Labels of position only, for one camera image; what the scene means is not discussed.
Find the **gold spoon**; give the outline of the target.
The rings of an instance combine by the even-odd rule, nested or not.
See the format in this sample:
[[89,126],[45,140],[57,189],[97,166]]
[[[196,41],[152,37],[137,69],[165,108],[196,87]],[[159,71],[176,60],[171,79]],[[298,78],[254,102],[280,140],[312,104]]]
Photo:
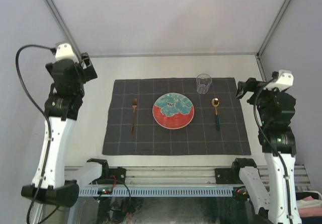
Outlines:
[[218,114],[219,100],[217,98],[214,98],[214,99],[212,99],[211,103],[212,103],[212,106],[215,108],[216,129],[218,131],[220,131],[221,126],[220,126],[220,119],[219,119],[219,114]]

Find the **clear drinking glass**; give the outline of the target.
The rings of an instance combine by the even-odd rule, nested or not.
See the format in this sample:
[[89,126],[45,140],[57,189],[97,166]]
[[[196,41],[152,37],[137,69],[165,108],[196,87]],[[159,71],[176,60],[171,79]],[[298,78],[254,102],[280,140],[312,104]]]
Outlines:
[[208,74],[202,73],[196,77],[196,87],[199,94],[206,94],[212,84],[212,78]]

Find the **gold fork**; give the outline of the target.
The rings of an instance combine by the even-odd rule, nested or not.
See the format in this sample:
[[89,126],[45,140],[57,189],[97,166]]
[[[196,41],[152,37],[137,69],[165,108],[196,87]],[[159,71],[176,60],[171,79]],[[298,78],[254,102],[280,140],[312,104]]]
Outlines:
[[132,101],[132,109],[133,109],[133,118],[132,118],[132,126],[131,126],[131,134],[134,134],[134,127],[135,127],[135,113],[137,108],[138,100],[137,98],[134,98]]

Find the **red and teal plate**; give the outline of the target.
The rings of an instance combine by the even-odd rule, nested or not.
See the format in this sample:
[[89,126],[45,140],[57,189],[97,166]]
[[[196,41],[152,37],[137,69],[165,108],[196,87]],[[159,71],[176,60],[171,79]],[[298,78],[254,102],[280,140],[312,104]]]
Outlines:
[[195,108],[192,101],[179,93],[160,96],[152,107],[154,120],[166,129],[186,127],[193,120]]

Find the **dark grey checked cloth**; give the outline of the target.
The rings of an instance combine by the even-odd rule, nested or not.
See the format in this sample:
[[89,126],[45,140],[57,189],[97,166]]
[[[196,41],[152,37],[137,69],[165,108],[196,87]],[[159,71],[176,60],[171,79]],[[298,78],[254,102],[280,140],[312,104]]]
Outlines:
[[[195,108],[193,120],[180,129],[166,129],[154,120],[152,107],[166,93],[188,97]],[[116,80],[108,111],[102,153],[107,156],[183,156],[251,154],[234,78],[214,78],[206,94],[199,94],[195,78]],[[134,134],[132,101],[137,98]],[[216,129],[212,99],[219,100],[221,130]]]

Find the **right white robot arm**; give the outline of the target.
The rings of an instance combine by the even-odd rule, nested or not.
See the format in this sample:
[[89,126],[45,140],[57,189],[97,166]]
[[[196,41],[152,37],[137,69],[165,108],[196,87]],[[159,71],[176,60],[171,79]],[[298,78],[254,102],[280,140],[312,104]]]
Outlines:
[[253,106],[258,139],[269,171],[266,188],[254,160],[236,159],[232,163],[231,177],[246,188],[255,211],[254,223],[302,222],[295,194],[296,143],[290,127],[296,99],[287,93],[293,81],[291,73],[282,73],[267,82],[249,78],[237,85],[236,98],[253,93],[247,102]]

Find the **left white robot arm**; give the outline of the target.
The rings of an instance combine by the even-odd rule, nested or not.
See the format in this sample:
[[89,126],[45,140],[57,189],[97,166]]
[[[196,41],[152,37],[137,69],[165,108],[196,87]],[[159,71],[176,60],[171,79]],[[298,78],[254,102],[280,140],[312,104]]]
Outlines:
[[83,103],[84,84],[98,76],[87,53],[81,62],[70,56],[57,56],[46,69],[54,82],[45,102],[45,134],[36,174],[21,195],[41,204],[72,207],[79,191],[92,181],[108,182],[108,162],[89,159],[73,174],[65,175],[65,161],[72,130]]

